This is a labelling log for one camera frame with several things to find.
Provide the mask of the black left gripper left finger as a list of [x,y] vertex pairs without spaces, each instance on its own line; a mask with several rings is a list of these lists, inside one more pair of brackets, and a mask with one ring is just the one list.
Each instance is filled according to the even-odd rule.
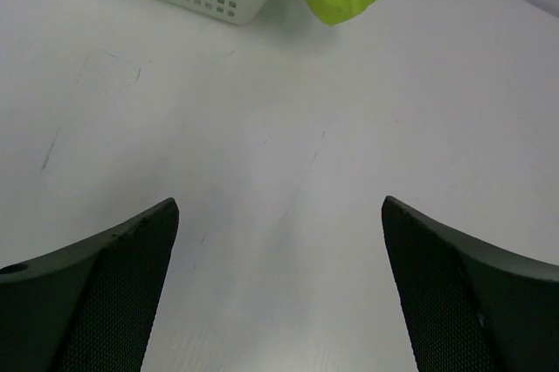
[[1,270],[3,371],[139,371],[179,224],[168,198]]

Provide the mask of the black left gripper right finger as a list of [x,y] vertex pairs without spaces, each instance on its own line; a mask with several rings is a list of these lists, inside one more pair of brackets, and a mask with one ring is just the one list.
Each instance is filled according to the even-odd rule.
[[420,371],[556,371],[558,267],[441,224],[393,196],[383,236]]

